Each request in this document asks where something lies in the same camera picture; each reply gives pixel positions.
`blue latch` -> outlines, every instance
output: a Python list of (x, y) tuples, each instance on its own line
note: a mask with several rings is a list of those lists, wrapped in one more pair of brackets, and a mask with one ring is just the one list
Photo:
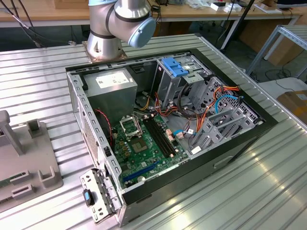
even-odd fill
[(172, 57), (163, 58), (162, 62), (168, 68), (168, 70), (173, 73), (175, 78), (189, 74), (189, 72), (183, 69), (179, 62)]

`sticker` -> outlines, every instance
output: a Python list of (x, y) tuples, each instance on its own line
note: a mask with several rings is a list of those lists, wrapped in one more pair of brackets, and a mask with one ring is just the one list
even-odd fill
[(301, 100), (307, 100), (307, 96), (305, 94), (297, 94), (297, 96), (301, 99)]
[(123, 72), (100, 76), (96, 78), (96, 81), (101, 89), (129, 82)]
[(201, 148), (199, 146), (197, 146), (196, 148), (192, 149), (191, 152), (194, 155), (194, 154), (198, 153), (199, 151), (201, 151)]

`blue pcie slot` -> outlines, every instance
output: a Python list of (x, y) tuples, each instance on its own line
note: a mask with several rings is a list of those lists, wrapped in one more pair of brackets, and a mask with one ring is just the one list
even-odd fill
[(139, 171), (137, 171), (137, 172), (135, 172), (135, 173), (133, 173), (133, 174), (131, 174), (129, 176), (124, 177), (123, 178), (123, 182), (126, 182), (128, 180), (132, 180), (132, 179), (134, 179), (134, 178), (136, 178), (136, 177), (138, 177), (138, 176), (140, 176), (140, 175), (142, 175), (142, 174), (144, 174), (144, 173), (154, 169), (158, 162), (159, 161), (157, 161), (157, 162), (153, 163), (152, 165), (149, 165), (146, 168), (143, 168), (143, 169), (141, 169), (141, 170), (139, 170)]

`cardboard box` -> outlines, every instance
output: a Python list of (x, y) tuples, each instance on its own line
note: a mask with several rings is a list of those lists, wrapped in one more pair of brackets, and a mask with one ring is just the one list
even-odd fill
[(277, 100), (307, 125), (307, 90), (285, 92)]

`desk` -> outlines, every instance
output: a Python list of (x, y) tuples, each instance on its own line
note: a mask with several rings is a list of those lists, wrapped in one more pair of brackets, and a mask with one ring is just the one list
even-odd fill
[[(306, 228), (306, 125), (202, 37), (155, 37), (141, 49), (123, 43), (128, 57), (188, 48), (198, 48), (279, 124), (232, 164), (121, 229)], [(103, 229), (94, 224), (82, 195), (79, 176), (93, 165), (65, 73), (66, 66), (89, 62), (84, 47), (10, 51), (0, 57), (0, 109), (14, 113), (13, 127), (35, 118), (47, 124), (64, 181), (63, 187), (0, 213), (1, 229)]]
[[(4, 0), (7, 6), (10, 6), (10, 0)], [(154, 0), (149, 1), (151, 4), (156, 4)], [(19, 8), (20, 17), (26, 21), (26, 15), (22, 8), (17, 3)], [(24, 5), (33, 21), (34, 26), (54, 26), (54, 25), (84, 25), (89, 24), (89, 10), (88, 9), (75, 9), (75, 10), (57, 10), (54, 7), (53, 0), (28, 0), (24, 1)], [(182, 21), (223, 21), (228, 17), (228, 13), (224, 11), (215, 11), (211, 8), (194, 9), (188, 5), (168, 5), (161, 6), (161, 15), (163, 22), (182, 22)], [(228, 33), (228, 36), (222, 46), (222, 49), (228, 43), (231, 34), (239, 22), (243, 11), (231, 13), (229, 19), (234, 20), (234, 24)], [(302, 12), (295, 8), (292, 12), (284, 11), (281, 13), (267, 14), (258, 8), (250, 11), (246, 20), (261, 20), (261, 19), (283, 19), (291, 18), (289, 25), (293, 25)], [(19, 24), (8, 14), (0, 11), (0, 27), (18, 27)]]

